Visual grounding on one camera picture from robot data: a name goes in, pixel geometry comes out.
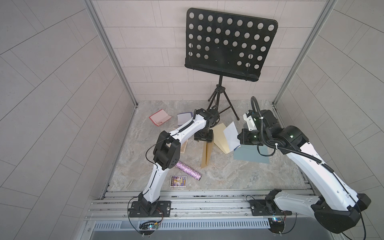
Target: black mounting plate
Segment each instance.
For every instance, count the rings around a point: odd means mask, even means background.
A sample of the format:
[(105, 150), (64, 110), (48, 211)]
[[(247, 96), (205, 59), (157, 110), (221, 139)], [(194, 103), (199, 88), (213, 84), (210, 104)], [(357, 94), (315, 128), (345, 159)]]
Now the black mounting plate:
[(265, 205), (265, 199), (260, 199), (260, 200), (248, 200), (249, 204), (251, 205), (251, 212), (252, 216), (284, 216), (285, 214), (292, 215), (291, 211), (281, 211), (277, 210), (275, 214), (271, 214), (267, 212), (266, 210), (266, 205)]
[(185, 67), (255, 82), (277, 28), (272, 19), (190, 8)]
[[(163, 212), (163, 217), (169, 217), (170, 210), (167, 210), (167, 207), (169, 209), (171, 208), (171, 201), (158, 201), (157, 202), (157, 208), (160, 209), (160, 211)], [(131, 208), (128, 211), (129, 217), (161, 217), (161, 213), (159, 211), (155, 211), (155, 213), (151, 216), (147, 215), (140, 207), (139, 201), (134, 201), (131, 205)]]

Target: tripod leg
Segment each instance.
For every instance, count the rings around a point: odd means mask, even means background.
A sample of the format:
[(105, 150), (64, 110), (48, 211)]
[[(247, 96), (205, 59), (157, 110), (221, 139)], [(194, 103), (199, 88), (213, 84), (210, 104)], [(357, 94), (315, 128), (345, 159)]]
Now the tripod leg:
[(224, 95), (225, 95), (225, 98), (227, 99), (227, 101), (228, 101), (228, 103), (229, 103), (229, 106), (231, 106), (232, 111), (233, 111), (233, 113), (235, 114), (237, 121), (239, 121), (240, 118), (237, 116), (237, 113), (235, 112), (235, 109), (233, 108), (233, 105), (232, 105), (231, 101), (229, 100), (229, 98), (228, 98), (228, 96), (227, 96), (227, 93), (226, 93), (225, 91), (224, 91)]
[(210, 97), (210, 99), (212, 98), (212, 100), (211, 100), (211, 102), (210, 102), (210, 104), (209, 104), (209, 106), (208, 106), (208, 108), (207, 109), (210, 109), (211, 108), (211, 106), (212, 106), (212, 103), (214, 102), (214, 100), (215, 100), (215, 96), (216, 96), (216, 94), (217, 94), (217, 92), (216, 91), (214, 91), (213, 93), (212, 93), (212, 96)]

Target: black cable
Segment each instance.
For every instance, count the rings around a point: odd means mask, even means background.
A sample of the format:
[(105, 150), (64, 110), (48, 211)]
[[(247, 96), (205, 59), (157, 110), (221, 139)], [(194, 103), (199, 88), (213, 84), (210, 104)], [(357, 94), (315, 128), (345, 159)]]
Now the black cable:
[(289, 230), (288, 232), (282, 232), (282, 233), (280, 233), (280, 234), (287, 234), (287, 233), (289, 233), (290, 231), (292, 231), (292, 230), (293, 230), (293, 228), (294, 228), (294, 227), (295, 227), (295, 225), (296, 225), (296, 220), (297, 220), (297, 213), (296, 213), (296, 217), (295, 217), (295, 223), (293, 224), (293, 226), (292, 226), (291, 230)]

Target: music stand tripod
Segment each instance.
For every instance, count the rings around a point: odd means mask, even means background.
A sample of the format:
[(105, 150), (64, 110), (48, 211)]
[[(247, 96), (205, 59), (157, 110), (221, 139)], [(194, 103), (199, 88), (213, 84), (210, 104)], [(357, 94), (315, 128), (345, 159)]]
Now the music stand tripod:
[(275, 20), (197, 8), (187, 11), (185, 67), (219, 75), (208, 99), (212, 106), (224, 94), (237, 120), (237, 113), (222, 86), (223, 76), (255, 82), (268, 54), (278, 24)]

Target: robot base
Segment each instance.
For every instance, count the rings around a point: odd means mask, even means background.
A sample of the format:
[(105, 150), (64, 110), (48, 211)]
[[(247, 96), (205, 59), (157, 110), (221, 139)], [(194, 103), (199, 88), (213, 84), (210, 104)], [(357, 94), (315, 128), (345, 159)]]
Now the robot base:
[[(158, 201), (156, 208), (159, 208), (163, 212), (163, 217), (169, 217), (170, 215), (171, 201)], [(162, 217), (159, 211), (155, 211), (153, 215), (148, 215), (144, 209), (141, 208), (140, 202), (135, 201), (132, 203), (129, 209), (129, 217)]]

